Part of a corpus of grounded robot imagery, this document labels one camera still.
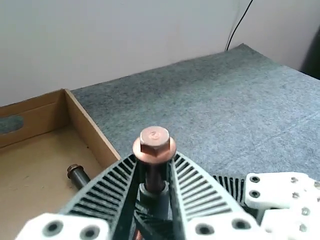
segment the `hex bolt head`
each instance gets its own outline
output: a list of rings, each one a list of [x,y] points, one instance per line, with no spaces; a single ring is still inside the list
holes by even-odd
[[[315,181],[314,182],[314,187],[318,190],[320,190],[320,181]]]
[[[298,182],[298,179],[293,176],[293,177],[291,177],[291,182],[292,182],[292,183],[296,183],[296,182]]]
[[[157,157],[170,150],[170,135],[161,126],[150,126],[140,133],[140,150],[142,153]]]
[[[136,158],[144,163],[161,164],[176,154],[177,146],[167,129],[150,126],[142,130],[132,150]]]
[[[298,192],[292,193],[292,198],[298,199],[300,197],[300,194]]]

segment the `bolt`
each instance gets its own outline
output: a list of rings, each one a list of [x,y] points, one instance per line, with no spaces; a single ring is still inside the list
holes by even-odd
[[[300,197],[300,195],[299,195],[299,193],[294,192],[294,193],[292,193],[292,197],[293,197],[294,199],[298,199],[298,198]]]
[[[307,208],[307,207],[303,207],[303,208],[301,209],[301,214],[302,214],[303,216],[308,216],[308,215],[310,214],[310,209]]]
[[[303,232],[303,233],[304,233],[304,232],[307,231],[307,226],[302,223],[302,224],[300,224],[300,226],[299,226],[299,230],[300,230],[300,232]]]
[[[140,150],[142,153],[157,157],[170,150],[170,135],[167,129],[150,126],[140,133]]]
[[[314,182],[314,187],[318,190],[320,190],[320,181],[315,181]]]
[[[176,143],[167,129],[150,126],[142,130],[132,146],[133,154],[145,166],[145,187],[159,193],[165,187],[167,162],[176,154]]]
[[[291,182],[292,182],[292,183],[296,183],[296,182],[298,182],[298,179],[293,176],[293,177],[291,178]]]

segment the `copper bolt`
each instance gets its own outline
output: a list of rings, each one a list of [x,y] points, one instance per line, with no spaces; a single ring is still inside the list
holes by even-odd
[[[132,149],[136,158],[146,166],[146,189],[150,193],[160,193],[165,187],[161,172],[164,164],[176,154],[175,141],[167,129],[150,126],[142,130]]]
[[[167,129],[150,126],[142,130],[132,147],[140,161],[147,164],[162,164],[169,161],[176,153],[176,143]]]

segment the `screw hole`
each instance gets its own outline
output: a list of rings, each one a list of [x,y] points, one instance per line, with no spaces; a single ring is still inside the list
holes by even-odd
[[[200,223],[195,227],[198,235],[211,235],[215,232],[214,228],[208,224]]]
[[[46,237],[52,237],[58,235],[61,232],[63,226],[64,224],[62,223],[62,221],[51,221],[43,228],[42,233]]]
[[[260,197],[260,192],[256,191],[256,190],[252,190],[249,192],[249,195],[255,199],[257,199],[258,197]]]
[[[99,236],[100,229],[97,226],[87,226],[80,233],[82,240],[94,240]]]
[[[250,181],[253,183],[258,183],[260,182],[260,178],[258,176],[252,176],[250,177]]]
[[[232,227],[234,229],[250,229],[251,228],[250,224],[247,221],[242,219],[234,219],[232,221]]]

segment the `bolt head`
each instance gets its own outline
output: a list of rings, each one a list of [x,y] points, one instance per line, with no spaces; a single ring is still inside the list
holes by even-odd
[[[292,198],[298,199],[300,197],[300,194],[298,192],[292,193]]]
[[[314,187],[318,190],[320,190],[320,181],[315,181],[314,182]]]
[[[161,126],[150,126],[140,133],[140,151],[157,157],[170,151],[170,135],[167,129]]]
[[[298,179],[293,176],[293,177],[291,177],[291,182],[292,182],[292,183],[296,183],[296,182],[298,182]]]

